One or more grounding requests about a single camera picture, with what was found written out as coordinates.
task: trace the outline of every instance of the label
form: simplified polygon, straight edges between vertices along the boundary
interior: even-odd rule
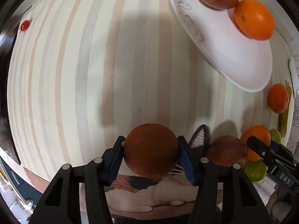
[[[294,181],[283,171],[278,170],[277,173],[275,174],[275,177],[277,177],[281,182],[283,182],[286,186],[289,188],[292,187],[294,184]]]

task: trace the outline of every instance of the dark blue cabinet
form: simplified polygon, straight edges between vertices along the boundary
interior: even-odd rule
[[[20,192],[20,194],[23,196],[25,200],[31,199],[33,200],[33,209],[35,208],[34,205],[37,205],[38,201],[40,200],[42,193],[39,192],[37,189],[32,187],[30,184],[28,184],[25,180],[23,180],[19,175],[17,175],[7,164],[6,162],[1,158],[4,167],[11,178],[13,184],[17,188],[17,190]]]

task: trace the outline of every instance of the red object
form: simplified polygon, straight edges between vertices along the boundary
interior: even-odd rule
[[[20,30],[25,31],[29,28],[29,26],[30,26],[30,22],[28,20],[26,20],[21,24]]]

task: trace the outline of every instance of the cabinet handle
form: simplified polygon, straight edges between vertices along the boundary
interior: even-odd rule
[[[12,171],[11,174],[13,175],[13,177],[15,178],[15,181],[17,182],[18,185],[20,185],[20,182],[17,180],[15,173]]]

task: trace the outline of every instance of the decorative pattern on plate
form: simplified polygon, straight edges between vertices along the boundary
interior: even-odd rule
[[[193,42],[200,49],[200,51],[204,54],[204,56],[214,65],[217,65],[215,59],[211,55],[210,51],[204,45],[204,36],[196,27],[193,19],[186,13],[192,9],[192,5],[187,3],[186,0],[178,0],[178,13],[182,18],[184,25],[187,28],[188,34],[196,40],[193,39]]]

